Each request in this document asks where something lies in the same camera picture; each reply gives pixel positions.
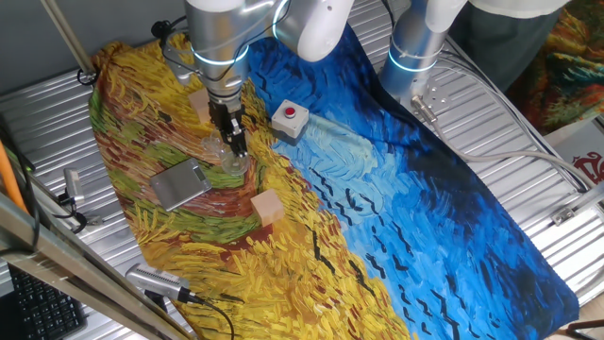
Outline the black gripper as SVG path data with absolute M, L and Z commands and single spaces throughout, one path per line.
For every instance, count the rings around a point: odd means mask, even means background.
M 244 105 L 241 102 L 209 102 L 211 122 L 218 128 L 222 141 L 239 158 L 247 156 L 245 127 L 242 123 Z

